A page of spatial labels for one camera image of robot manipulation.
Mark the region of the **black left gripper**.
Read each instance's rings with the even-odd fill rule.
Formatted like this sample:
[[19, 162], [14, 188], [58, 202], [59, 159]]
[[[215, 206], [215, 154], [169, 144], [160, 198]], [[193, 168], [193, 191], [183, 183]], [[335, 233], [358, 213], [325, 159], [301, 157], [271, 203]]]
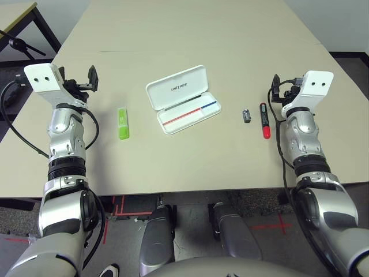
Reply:
[[62, 77], [63, 87], [77, 100], [86, 102], [89, 98], [87, 91], [96, 92], [98, 88], [99, 78], [94, 65], [89, 68], [88, 78], [89, 84], [77, 84], [76, 80], [65, 80], [65, 67], [61, 66], [58, 68], [60, 75]]

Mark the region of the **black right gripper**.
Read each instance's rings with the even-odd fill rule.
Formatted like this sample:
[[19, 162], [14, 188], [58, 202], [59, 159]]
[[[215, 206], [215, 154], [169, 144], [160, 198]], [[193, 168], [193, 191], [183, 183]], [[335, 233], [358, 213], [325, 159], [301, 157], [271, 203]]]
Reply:
[[[299, 94], [302, 82], [302, 78], [280, 81], [278, 74], [275, 74], [271, 84], [271, 101], [273, 103], [281, 103], [283, 107], [290, 104]], [[280, 87], [284, 84], [291, 84], [292, 86], [283, 93], [283, 97], [280, 97]]]

